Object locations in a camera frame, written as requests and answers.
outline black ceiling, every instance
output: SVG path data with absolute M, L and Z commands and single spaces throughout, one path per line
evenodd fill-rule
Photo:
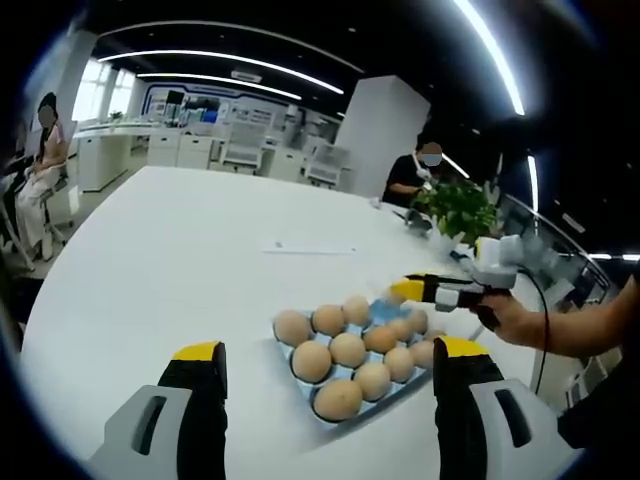
M 105 34 L 149 22 L 209 21 L 294 38 L 363 72 L 298 43 L 221 25 L 124 30 L 103 35 L 94 53 L 101 57 L 131 50 L 192 49 L 259 59 L 343 89 L 345 94 L 338 95 L 285 74 L 240 64 L 243 70 L 260 74 L 263 84 L 299 94 L 303 106 L 332 116 L 345 111 L 359 79 L 398 75 L 432 103 L 434 119 L 447 132 L 441 142 L 445 151 L 474 179 L 493 171 L 498 152 L 507 152 L 507 163 L 517 169 L 521 166 L 514 165 L 529 150 L 539 161 L 543 213 L 558 219 L 565 229 L 561 213 L 578 220 L 587 232 L 573 233 L 591 251 L 640 251 L 639 239 L 621 213 L 627 210 L 640 171 L 628 141 L 636 135 L 637 125 L 630 113 L 639 106 L 633 90 L 637 74 L 630 70 L 629 59 L 637 60 L 633 45 L 640 44 L 629 19 L 638 18 L 633 11 L 637 7 L 631 4 L 639 2 L 572 2 L 578 7 L 569 18 L 567 9 L 558 9 L 569 2 L 470 1 L 512 67 L 527 112 L 524 119 L 514 118 L 493 60 L 453 0 L 184 0 L 179 4 L 99 0 L 90 3 L 85 28 Z M 238 66 L 228 60 L 184 56 L 138 57 L 117 64 L 137 73 L 224 77 Z M 472 134 L 472 128 L 481 135 Z M 522 182 L 512 188 L 530 187 Z

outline white table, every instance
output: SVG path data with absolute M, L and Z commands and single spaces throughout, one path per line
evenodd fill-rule
M 264 253 L 274 240 L 356 252 Z M 331 439 L 303 402 L 270 323 L 284 308 L 373 298 L 403 274 L 434 269 L 458 267 L 432 258 L 387 206 L 259 177 L 145 167 L 98 207 L 53 265 L 21 366 L 47 424 L 87 459 L 105 421 L 140 386 L 156 384 L 174 352 L 223 340 L 228 478 L 435 479 L 431 383 Z M 479 325 L 469 312 L 428 308 L 448 333 L 469 336 Z M 489 332 L 479 341 L 505 376 L 530 383 L 533 351 Z

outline ceiling light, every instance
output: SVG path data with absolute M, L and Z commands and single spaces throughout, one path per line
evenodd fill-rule
M 531 203 L 533 211 L 538 212 L 538 171 L 536 169 L 536 159 L 531 155 L 527 157 L 529 162 L 529 177 L 531 178 Z
M 290 70 L 288 68 L 284 68 L 279 65 L 274 65 L 273 63 L 262 62 L 260 60 L 254 60 L 252 58 L 239 57 L 237 55 L 229 55 L 226 53 L 202 52 L 198 50 L 147 50 L 142 52 L 129 52 L 129 53 L 121 53 L 118 55 L 111 55 L 109 57 L 100 58 L 98 59 L 98 61 L 108 62 L 110 60 L 116 60 L 118 58 L 139 57 L 142 55 L 199 55 L 202 57 L 224 58 L 224 59 L 233 60 L 236 62 L 251 63 L 253 65 L 260 65 L 261 67 L 271 68 L 273 70 L 278 70 L 280 72 L 287 73 L 289 75 L 294 75 L 298 78 L 306 80 L 307 82 L 320 85 L 321 87 L 324 87 L 327 90 L 331 90 L 332 92 L 338 93 L 340 95 L 344 94 L 343 90 L 340 90 L 339 88 L 334 87 L 333 85 L 329 85 L 328 83 L 325 83 L 322 80 L 318 80 L 317 78 L 313 78 L 313 77 L 310 77 L 309 75 L 305 75 L 304 73 L 296 72 L 295 70 Z
M 489 31 L 487 24 L 484 22 L 482 17 L 478 14 L 475 8 L 473 8 L 468 0 L 453 1 L 458 6 L 458 8 L 460 8 L 462 13 L 464 13 L 464 15 L 467 17 L 473 28 L 480 36 L 480 39 L 484 43 L 485 47 L 487 47 L 487 50 L 489 50 L 491 57 L 493 57 L 493 61 L 495 62 L 496 67 L 498 67 L 498 71 L 500 72 L 502 81 L 504 82 L 504 85 L 507 88 L 507 92 L 509 93 L 509 97 L 511 98 L 513 109 L 518 115 L 524 115 L 524 107 L 522 105 L 522 100 L 520 99 L 520 92 L 518 92 L 516 81 L 513 78 L 511 70 L 509 69 L 509 65 L 507 65 L 507 61 L 504 58 L 502 50 L 500 50 L 500 47 L 498 47 L 498 43 L 493 37 L 493 34 Z
M 442 158 L 444 158 L 449 165 L 451 165 L 453 168 L 455 168 L 456 170 L 458 170 L 458 172 L 460 172 L 460 175 L 462 175 L 464 178 L 469 178 L 469 174 L 467 172 L 465 172 L 462 167 L 460 167 L 460 165 L 458 165 L 456 162 L 454 162 L 453 160 L 451 160 L 449 157 L 447 157 L 444 152 L 442 153 Z
M 608 253 L 591 253 L 589 258 L 592 260 L 611 260 L 613 257 Z
M 234 80 L 232 78 L 223 78 L 223 77 L 211 77 L 209 75 L 195 75 L 192 73 L 140 73 L 138 74 L 140 78 L 148 78 L 148 77 L 174 77 L 174 78 L 194 78 L 198 80 L 211 80 L 214 82 L 225 82 L 225 83 L 233 83 L 235 85 L 244 85 L 245 87 L 257 88 L 259 90 L 265 90 L 271 93 L 277 93 L 278 95 L 284 95 L 285 97 L 293 98 L 294 100 L 301 100 L 302 97 L 300 95 L 294 95 L 293 93 L 284 92 L 282 90 L 278 90 L 276 88 L 265 87 L 264 85 L 259 85 L 257 83 L 249 83 L 243 82 L 241 80 Z

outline egg tray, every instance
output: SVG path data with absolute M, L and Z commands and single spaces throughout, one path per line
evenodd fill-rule
M 412 311 L 413 310 L 409 307 L 402 307 L 402 306 L 398 307 L 395 305 L 391 305 L 382 299 L 377 299 L 369 307 L 369 325 L 368 326 L 360 327 L 358 325 L 353 325 L 348 323 L 346 324 L 345 329 L 341 333 L 344 333 L 344 332 L 354 333 L 362 338 L 364 337 L 364 334 L 370 329 L 381 326 L 381 325 L 386 325 L 391 320 L 398 317 L 407 318 Z M 311 323 L 311 315 L 313 312 L 306 311 L 306 312 L 300 312 L 300 313 L 302 313 L 304 316 L 306 316 L 309 319 L 309 325 L 311 326 L 311 337 L 309 338 L 309 340 L 314 340 L 326 347 L 329 347 L 329 343 L 331 343 L 332 337 L 329 335 L 325 335 L 323 333 L 316 332 L 314 330 L 313 324 Z M 413 345 L 415 342 L 419 342 L 421 340 L 423 340 L 423 335 L 414 333 L 408 342 L 400 342 L 400 341 L 396 342 L 396 347 L 409 347 Z M 311 407 L 311 411 L 313 412 L 313 415 L 324 427 L 328 429 L 335 428 L 339 425 L 344 425 L 351 422 L 356 423 L 358 420 L 363 420 L 364 418 L 374 415 L 378 411 L 383 410 L 384 408 L 388 407 L 391 403 L 401 398 L 403 394 L 409 393 L 410 391 L 417 388 L 419 385 L 423 384 L 425 381 L 428 381 L 429 379 L 431 379 L 431 376 L 432 376 L 431 369 L 424 369 L 421 367 L 414 366 L 411 377 L 409 377 L 409 380 L 407 380 L 405 383 L 397 383 L 392 381 L 389 392 L 383 397 L 381 397 L 380 399 L 378 399 L 377 401 L 368 402 L 366 400 L 363 400 L 362 405 L 360 407 L 360 411 L 355 417 L 352 417 L 350 419 L 340 421 L 340 422 L 331 422 L 320 417 L 315 412 L 315 410 L 313 409 L 314 398 L 318 393 L 318 391 L 331 380 L 336 380 L 339 378 L 347 378 L 350 380 L 353 379 L 357 369 L 344 367 L 342 365 L 337 365 L 334 363 L 331 367 L 331 370 L 329 370 L 329 373 L 323 380 L 321 380 L 318 383 L 307 383 L 303 380 L 300 380 L 298 377 L 296 377 L 295 374 L 293 373 L 293 369 L 291 368 L 291 360 L 293 357 L 293 351 L 295 349 L 285 343 L 280 342 L 277 339 L 277 337 L 276 337 L 276 341 L 280 346 L 280 349 L 282 350 L 284 357 L 289 363 L 289 369 L 291 371 L 291 375 L 293 376 L 296 383 L 298 384 L 298 387 L 300 388 L 300 391 L 302 392 L 302 395 L 304 396 L 305 400 L 309 403 L 309 406 Z M 367 350 L 367 355 L 362 365 L 364 365 L 365 363 L 383 363 L 383 360 L 384 360 L 383 354 Z

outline black cable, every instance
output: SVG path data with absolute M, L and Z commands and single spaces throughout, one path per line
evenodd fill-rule
M 550 329 L 549 309 L 547 308 L 547 301 L 544 298 L 544 293 L 542 292 L 542 289 L 540 288 L 536 280 L 533 278 L 533 274 L 531 273 L 531 271 L 527 267 L 520 265 L 518 272 L 524 273 L 527 277 L 529 277 L 529 280 L 531 280 L 531 283 L 533 283 L 533 286 L 536 287 L 536 290 L 538 290 L 538 293 L 540 294 L 540 298 L 542 299 L 542 306 L 544 308 L 544 349 L 542 350 L 542 362 L 540 363 L 540 374 L 538 375 L 538 384 L 536 385 L 536 390 L 535 390 L 535 394 L 537 395 L 538 392 L 540 391 L 540 383 L 542 382 L 542 372 L 544 371 L 544 363 L 545 363 L 545 360 L 547 359 L 547 350 L 549 349 L 549 329 Z

